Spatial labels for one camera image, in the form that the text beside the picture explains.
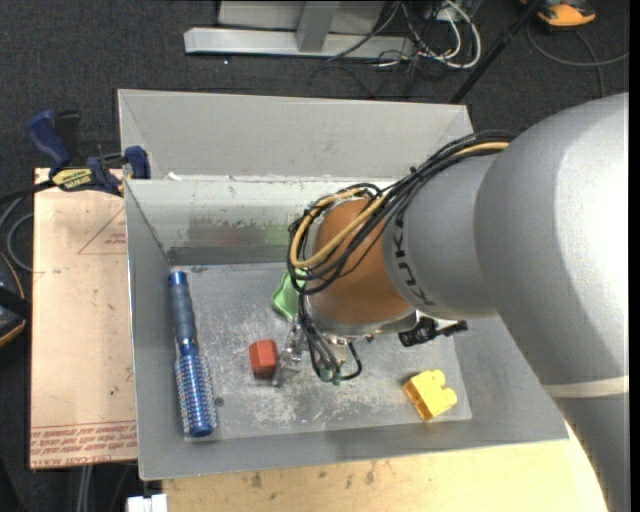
red cube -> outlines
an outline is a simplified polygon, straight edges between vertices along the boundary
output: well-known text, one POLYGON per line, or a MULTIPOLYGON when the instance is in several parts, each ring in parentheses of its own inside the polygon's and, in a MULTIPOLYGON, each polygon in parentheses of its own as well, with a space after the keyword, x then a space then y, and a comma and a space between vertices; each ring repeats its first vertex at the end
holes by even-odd
POLYGON ((258 340, 249 345, 249 358, 253 375, 259 379, 270 379, 276 371, 278 346, 273 340, 258 340))

yellow block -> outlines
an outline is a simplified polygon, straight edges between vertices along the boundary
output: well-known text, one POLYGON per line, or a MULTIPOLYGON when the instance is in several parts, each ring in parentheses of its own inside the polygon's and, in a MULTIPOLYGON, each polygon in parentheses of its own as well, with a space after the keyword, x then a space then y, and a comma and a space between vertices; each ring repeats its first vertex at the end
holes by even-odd
POLYGON ((440 370, 427 370, 410 379, 404 391, 424 421, 451 409, 457 402, 456 392, 445 388, 446 379, 440 370))

black carpet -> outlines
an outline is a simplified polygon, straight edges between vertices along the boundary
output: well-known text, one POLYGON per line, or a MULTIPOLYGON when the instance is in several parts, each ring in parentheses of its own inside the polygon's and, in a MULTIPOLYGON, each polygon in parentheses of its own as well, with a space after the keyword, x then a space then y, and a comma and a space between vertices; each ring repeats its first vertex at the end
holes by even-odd
MULTIPOLYGON (((629 5, 629 0, 600 2, 596 21, 581 29, 599 59, 628 50, 629 5)), ((468 76, 435 64, 410 74, 406 65, 375 69, 347 60, 326 67, 311 58, 186 56, 184 32, 211 25, 215 11, 215 2, 0 0, 0 196, 29 186, 32 169, 51 163, 25 135, 31 117, 46 108, 81 113, 85 154, 96 154, 98 145, 105 153, 118 151, 115 98, 120 88, 444 103, 468 76)), ((521 12, 516 0, 483 2, 476 23, 485 48, 521 12)), ((403 31, 401 19, 395 21, 388 31, 403 31)), ((558 57, 592 58, 575 33, 549 35, 538 23, 531 33, 558 57)), ((629 90, 629 59, 603 67, 600 83, 595 68, 569 67, 541 55, 523 30, 463 102, 476 129, 518 134, 555 112, 601 96, 602 89, 605 95, 629 90)), ((32 205, 25 201, 11 219, 32 205)), ((0 230, 2 252, 11 219, 0 230)), ((31 245, 30 227, 25 226, 17 234, 16 248, 26 261, 31 245)), ((20 277, 30 296, 30 275, 20 271, 20 277)), ((1 465, 27 510, 74 510, 80 470, 31 472, 27 467, 28 383, 26 334, 0 349, 1 465)), ((108 508, 126 469, 97 468, 92 510, 108 508)), ((1 512, 15 509, 9 505, 13 498, 4 498, 5 488, 0 485, 1 512)), ((135 471, 126 473, 122 492, 142 492, 135 471)))

metal stand base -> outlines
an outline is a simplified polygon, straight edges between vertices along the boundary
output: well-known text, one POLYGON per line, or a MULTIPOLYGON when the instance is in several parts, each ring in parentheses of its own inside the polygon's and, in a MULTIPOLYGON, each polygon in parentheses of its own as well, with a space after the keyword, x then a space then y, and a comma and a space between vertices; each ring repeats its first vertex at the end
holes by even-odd
MULTIPOLYGON (((297 57, 332 57, 358 44, 366 36, 327 34, 319 50, 301 51, 296 32, 239 30, 230 28, 192 28, 185 32, 186 53, 286 55, 297 57)), ((402 51, 404 37, 376 36, 348 58, 375 59, 383 52, 402 51)))

yellow object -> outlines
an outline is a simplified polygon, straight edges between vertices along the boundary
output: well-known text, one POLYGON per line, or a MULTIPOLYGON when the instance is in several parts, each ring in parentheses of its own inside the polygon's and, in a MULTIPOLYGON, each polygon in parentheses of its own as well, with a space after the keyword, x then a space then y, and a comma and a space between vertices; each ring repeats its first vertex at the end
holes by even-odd
POLYGON ((458 402, 456 392, 445 388, 440 370, 427 370, 410 379, 403 389, 424 421, 451 409, 458 402))
MULTIPOLYGON (((499 149, 503 150, 509 145, 508 142, 482 142, 476 144, 475 146, 470 146, 468 148, 462 149, 453 154, 453 156, 462 155, 464 153, 468 153, 470 151, 474 151, 476 149, 499 149)), ((319 264, 333 251, 336 247, 338 247, 342 241, 347 238, 349 233, 360 227, 365 220, 371 217, 380 206, 382 206, 382 202, 384 201, 386 196, 378 197, 371 201, 371 203, 364 209, 360 214, 353 219, 342 231, 340 231, 333 239, 331 239, 324 247, 322 247, 318 252, 316 252, 313 256, 306 260, 298 259, 298 247, 300 246, 300 240, 302 239, 302 234, 309 227, 310 224, 316 219, 320 208, 326 206, 331 203, 338 202, 340 200, 344 200, 350 197, 353 197, 357 189, 346 190, 344 192, 336 193, 329 195, 327 197, 321 198, 317 204, 311 208, 304 216, 300 226, 296 230, 293 241, 291 243, 291 247, 289 249, 289 260, 291 265, 295 268, 304 268, 309 269, 313 265, 319 264)))

